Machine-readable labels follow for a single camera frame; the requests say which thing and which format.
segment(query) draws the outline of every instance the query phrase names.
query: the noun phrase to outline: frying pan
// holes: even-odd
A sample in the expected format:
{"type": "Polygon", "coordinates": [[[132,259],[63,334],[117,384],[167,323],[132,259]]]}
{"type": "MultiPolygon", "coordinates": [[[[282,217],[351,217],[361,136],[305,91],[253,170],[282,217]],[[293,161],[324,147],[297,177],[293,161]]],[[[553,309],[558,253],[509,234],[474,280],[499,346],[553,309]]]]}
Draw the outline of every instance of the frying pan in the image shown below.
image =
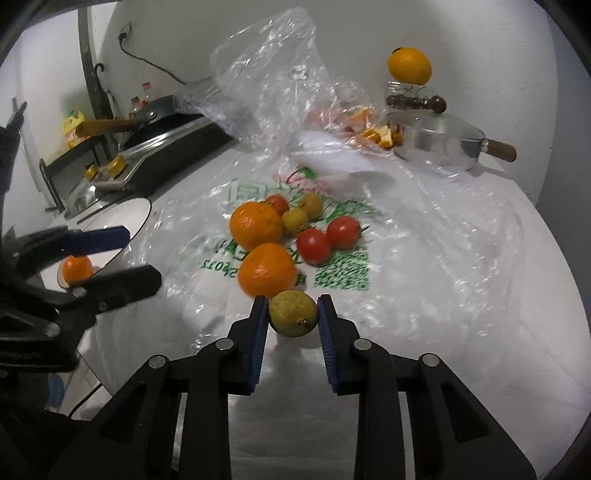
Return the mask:
{"type": "Polygon", "coordinates": [[[83,137],[104,135],[107,132],[134,131],[123,144],[123,150],[135,147],[151,138],[180,127],[201,115],[177,113],[173,108],[173,96],[153,100],[143,107],[132,120],[87,120],[76,128],[76,135],[83,137]]]}

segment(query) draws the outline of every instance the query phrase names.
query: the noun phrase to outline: small yellow fruit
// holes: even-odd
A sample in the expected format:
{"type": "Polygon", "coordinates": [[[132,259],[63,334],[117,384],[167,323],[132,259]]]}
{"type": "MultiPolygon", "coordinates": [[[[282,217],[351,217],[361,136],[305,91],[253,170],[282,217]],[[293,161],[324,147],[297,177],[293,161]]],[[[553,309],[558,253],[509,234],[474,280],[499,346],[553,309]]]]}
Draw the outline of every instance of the small yellow fruit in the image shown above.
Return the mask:
{"type": "Polygon", "coordinates": [[[380,137],[378,145],[382,148],[392,148],[394,146],[394,142],[392,141],[392,132],[389,128],[386,134],[380,137]]]}
{"type": "Polygon", "coordinates": [[[318,323],[316,302],[300,290],[286,290],[269,301],[273,329],[286,337],[301,337],[318,323]]]}
{"type": "Polygon", "coordinates": [[[388,70],[403,83],[425,85],[431,78],[431,62],[416,48],[397,48],[388,59],[388,70]]]}
{"type": "Polygon", "coordinates": [[[304,210],[308,220],[314,220],[322,214],[324,203],[322,197],[317,193],[306,193],[298,204],[298,207],[304,210]]]}
{"type": "Polygon", "coordinates": [[[283,230],[287,235],[296,235],[308,228],[308,216],[301,208],[294,208],[285,212],[281,220],[283,221],[283,230]]]}

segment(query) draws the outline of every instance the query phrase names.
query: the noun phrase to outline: electrical cord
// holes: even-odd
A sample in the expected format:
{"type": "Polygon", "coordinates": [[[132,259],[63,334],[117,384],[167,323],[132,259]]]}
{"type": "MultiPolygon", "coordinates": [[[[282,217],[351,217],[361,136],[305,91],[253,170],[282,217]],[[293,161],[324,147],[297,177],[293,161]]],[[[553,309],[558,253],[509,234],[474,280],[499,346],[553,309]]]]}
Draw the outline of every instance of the electrical cord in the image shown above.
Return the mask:
{"type": "Polygon", "coordinates": [[[80,408],[82,405],[84,405],[92,395],[94,395],[95,393],[97,393],[99,391],[99,389],[102,386],[103,386],[103,384],[102,383],[99,383],[95,388],[93,388],[90,391],[90,393],[87,396],[85,396],[82,400],[80,400],[76,404],[76,406],[72,409],[72,411],[68,414],[68,418],[69,419],[72,418],[72,415],[74,415],[74,413],[76,413],[76,410],[78,410],[78,408],[80,408]]]}
{"type": "Polygon", "coordinates": [[[130,57],[132,57],[133,59],[144,61],[144,62],[146,62],[148,65],[152,65],[152,67],[154,67],[154,68],[156,68],[156,69],[160,70],[161,72],[168,73],[168,74],[169,74],[169,75],[170,75],[170,76],[171,76],[173,79],[175,79],[175,80],[176,80],[177,82],[179,82],[181,85],[186,85],[186,84],[187,84],[187,82],[184,82],[184,81],[182,81],[182,80],[181,80],[180,78],[178,78],[178,77],[177,77],[177,76],[176,76],[176,75],[175,75],[173,72],[171,72],[171,71],[169,71],[169,70],[167,70],[167,69],[165,69],[165,68],[162,68],[162,67],[161,67],[161,66],[159,66],[159,65],[156,65],[155,63],[153,63],[153,62],[149,61],[148,59],[145,59],[145,58],[142,58],[142,57],[138,57],[138,56],[136,56],[136,55],[134,55],[134,54],[132,54],[132,53],[128,52],[127,50],[125,50],[125,49],[123,48],[123,41],[124,41],[124,39],[125,39],[126,37],[127,37],[127,33],[120,33],[120,34],[119,34],[119,37],[118,37],[118,38],[119,38],[119,48],[121,49],[121,51],[122,51],[123,53],[125,53],[126,55],[129,55],[129,56],[130,56],[130,57]]]}

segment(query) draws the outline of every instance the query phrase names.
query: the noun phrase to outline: wall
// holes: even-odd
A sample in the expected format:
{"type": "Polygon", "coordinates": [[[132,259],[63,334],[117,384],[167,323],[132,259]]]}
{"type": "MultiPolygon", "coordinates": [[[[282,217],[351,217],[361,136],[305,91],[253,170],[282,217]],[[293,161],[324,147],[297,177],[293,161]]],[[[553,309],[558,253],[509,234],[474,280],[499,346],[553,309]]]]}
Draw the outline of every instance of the wall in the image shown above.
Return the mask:
{"type": "Polygon", "coordinates": [[[591,78],[552,22],[558,110],[552,155],[537,209],[560,245],[591,317],[591,78]]]}
{"type": "MultiPolygon", "coordinates": [[[[12,51],[0,67],[0,124],[12,116],[12,97],[17,96],[17,62],[12,51]]],[[[4,200],[2,233],[14,227],[16,235],[26,235],[45,228],[50,216],[44,213],[47,202],[37,190],[22,148],[19,149],[12,172],[12,183],[4,200]]]]}
{"type": "Polygon", "coordinates": [[[430,85],[449,111],[515,145],[518,161],[503,166],[537,200],[550,159],[557,81],[546,14],[532,0],[124,0],[114,9],[92,8],[93,21],[102,24],[104,41],[95,48],[108,69],[105,83],[122,112],[143,82],[151,81],[159,95],[179,87],[119,50],[117,36],[128,21],[131,52],[192,81],[209,75],[210,52],[231,34],[296,4],[317,25],[329,73],[357,80],[373,98],[389,79],[385,63],[393,49],[424,50],[434,67],[430,85]]]}
{"type": "Polygon", "coordinates": [[[61,123],[79,106],[94,118],[86,89],[78,16],[68,12],[25,30],[16,45],[20,98],[28,102],[24,137],[35,165],[65,147],[61,123]]]}
{"type": "MultiPolygon", "coordinates": [[[[103,55],[103,46],[112,46],[109,42],[105,42],[105,35],[109,28],[109,23],[111,22],[111,17],[115,11],[115,7],[117,6],[117,2],[111,2],[107,4],[100,4],[94,5],[88,8],[88,16],[89,16],[89,40],[90,40],[90,54],[95,62],[102,61],[102,59],[106,56],[103,55]]],[[[106,74],[102,73],[98,70],[99,81],[101,82],[101,86],[108,90],[108,79],[106,78],[106,74]]],[[[127,103],[123,105],[118,104],[117,102],[112,102],[113,98],[110,97],[111,100],[111,109],[113,111],[113,115],[116,117],[127,117],[129,113],[129,106],[127,103]]]]}

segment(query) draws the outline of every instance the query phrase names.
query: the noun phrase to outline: red tomato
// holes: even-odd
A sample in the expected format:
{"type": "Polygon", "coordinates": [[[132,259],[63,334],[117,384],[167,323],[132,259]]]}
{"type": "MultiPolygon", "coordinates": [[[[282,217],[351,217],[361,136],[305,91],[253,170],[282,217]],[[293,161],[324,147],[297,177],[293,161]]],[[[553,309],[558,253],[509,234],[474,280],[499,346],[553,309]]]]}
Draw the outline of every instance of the red tomato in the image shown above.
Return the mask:
{"type": "Polygon", "coordinates": [[[310,265],[318,265],[330,257],[330,244],[326,235],[317,228],[308,228],[296,240],[297,251],[310,265]]]}
{"type": "Polygon", "coordinates": [[[326,237],[333,248],[353,248],[361,237],[359,222],[348,215],[337,217],[326,228],[326,237]]]}
{"type": "Polygon", "coordinates": [[[287,200],[285,200],[281,195],[271,195],[265,203],[269,203],[273,210],[279,213],[279,216],[283,215],[287,210],[290,209],[290,206],[287,204],[287,200]]]}

